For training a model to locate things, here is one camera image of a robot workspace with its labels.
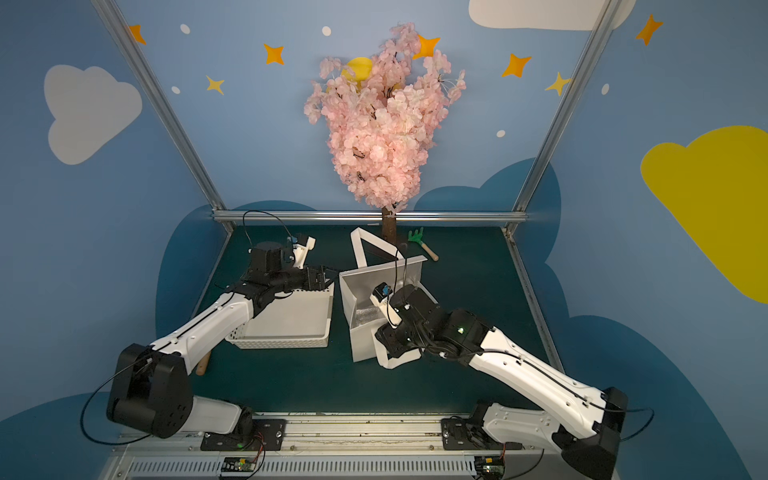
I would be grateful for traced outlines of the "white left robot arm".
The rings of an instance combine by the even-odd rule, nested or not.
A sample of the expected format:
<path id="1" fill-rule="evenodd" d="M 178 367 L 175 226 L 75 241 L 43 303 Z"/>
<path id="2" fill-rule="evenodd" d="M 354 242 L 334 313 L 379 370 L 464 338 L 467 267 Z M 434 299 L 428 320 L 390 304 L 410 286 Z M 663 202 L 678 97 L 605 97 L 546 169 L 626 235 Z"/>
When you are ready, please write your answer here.
<path id="1" fill-rule="evenodd" d="M 299 235 L 291 246 L 260 242 L 250 265 L 212 305 L 172 333 L 119 355 L 107 418 L 166 439 L 180 431 L 254 437 L 252 412 L 237 404 L 196 396 L 189 377 L 200 360 L 238 327 L 295 291 L 324 291 L 332 283 L 324 267 L 305 264 L 314 238 Z"/>

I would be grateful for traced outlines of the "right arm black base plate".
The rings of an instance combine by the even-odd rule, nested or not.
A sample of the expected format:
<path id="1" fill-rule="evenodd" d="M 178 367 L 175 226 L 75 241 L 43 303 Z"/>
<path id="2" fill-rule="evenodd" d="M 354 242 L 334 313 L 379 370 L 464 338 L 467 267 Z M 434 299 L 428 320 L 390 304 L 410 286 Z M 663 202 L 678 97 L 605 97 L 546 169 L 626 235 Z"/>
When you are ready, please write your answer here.
<path id="1" fill-rule="evenodd" d="M 447 451 L 523 450 L 519 442 L 502 444 L 493 440 L 481 426 L 471 420 L 451 416 L 440 420 L 443 449 Z"/>

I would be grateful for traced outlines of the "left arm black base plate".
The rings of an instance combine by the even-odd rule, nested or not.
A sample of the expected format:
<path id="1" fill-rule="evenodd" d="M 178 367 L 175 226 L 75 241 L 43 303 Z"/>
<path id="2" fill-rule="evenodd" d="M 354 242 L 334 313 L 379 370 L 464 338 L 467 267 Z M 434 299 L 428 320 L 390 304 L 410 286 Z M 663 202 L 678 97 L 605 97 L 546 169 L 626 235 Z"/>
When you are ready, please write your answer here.
<path id="1" fill-rule="evenodd" d="M 201 451 L 280 451 L 285 438 L 285 419 L 252 418 L 251 426 L 230 434 L 205 433 Z"/>

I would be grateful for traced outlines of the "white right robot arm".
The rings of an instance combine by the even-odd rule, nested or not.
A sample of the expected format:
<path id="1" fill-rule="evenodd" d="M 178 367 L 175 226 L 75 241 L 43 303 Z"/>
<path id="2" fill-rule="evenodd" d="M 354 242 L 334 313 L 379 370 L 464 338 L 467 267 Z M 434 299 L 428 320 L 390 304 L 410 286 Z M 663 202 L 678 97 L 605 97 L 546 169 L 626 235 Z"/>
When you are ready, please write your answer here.
<path id="1" fill-rule="evenodd" d="M 370 295 L 385 316 L 374 335 L 379 364 L 394 369 L 429 353 L 487 374 L 540 407 L 540 413 L 492 403 L 479 410 L 494 441 L 548 449 L 590 479 L 610 479 L 628 412 L 627 395 L 576 381 L 464 309 L 447 311 L 420 287 L 385 283 Z"/>

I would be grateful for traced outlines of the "white insulated delivery bag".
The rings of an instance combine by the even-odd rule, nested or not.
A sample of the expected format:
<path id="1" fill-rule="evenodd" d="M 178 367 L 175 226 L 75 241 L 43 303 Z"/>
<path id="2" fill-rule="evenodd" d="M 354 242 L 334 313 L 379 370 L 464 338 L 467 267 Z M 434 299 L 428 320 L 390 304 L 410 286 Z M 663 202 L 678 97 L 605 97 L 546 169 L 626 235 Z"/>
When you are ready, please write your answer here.
<path id="1" fill-rule="evenodd" d="M 422 266 L 427 258 L 419 255 L 406 259 L 395 245 L 363 228 L 353 230 L 350 238 L 357 267 L 342 272 L 339 285 L 343 311 L 349 326 L 352 360 L 362 362 L 375 359 L 386 369 L 394 369 L 416 360 L 418 356 L 415 353 L 406 353 L 396 359 L 376 340 L 377 330 L 399 319 L 385 300 L 376 298 L 374 291 L 383 283 L 397 289 L 405 285 L 420 287 Z M 370 266 L 364 251 L 365 244 L 382 250 L 387 261 Z"/>

